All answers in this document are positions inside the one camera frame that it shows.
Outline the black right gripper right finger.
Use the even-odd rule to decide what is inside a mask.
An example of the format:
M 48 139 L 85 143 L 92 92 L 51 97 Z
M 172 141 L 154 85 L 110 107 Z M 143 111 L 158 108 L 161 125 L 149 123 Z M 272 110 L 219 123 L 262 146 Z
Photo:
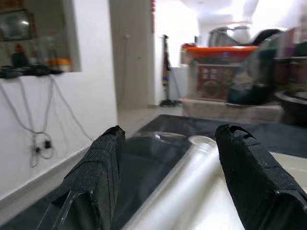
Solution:
M 240 126 L 215 132 L 227 188 L 247 230 L 305 230 L 307 194 L 278 161 Z

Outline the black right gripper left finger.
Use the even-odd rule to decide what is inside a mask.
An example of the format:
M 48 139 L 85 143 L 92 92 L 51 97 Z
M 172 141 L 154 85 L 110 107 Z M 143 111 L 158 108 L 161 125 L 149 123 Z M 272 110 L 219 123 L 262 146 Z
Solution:
M 26 215 L 24 230 L 108 230 L 121 178 L 125 131 L 106 130 L 46 196 L 48 207 Z

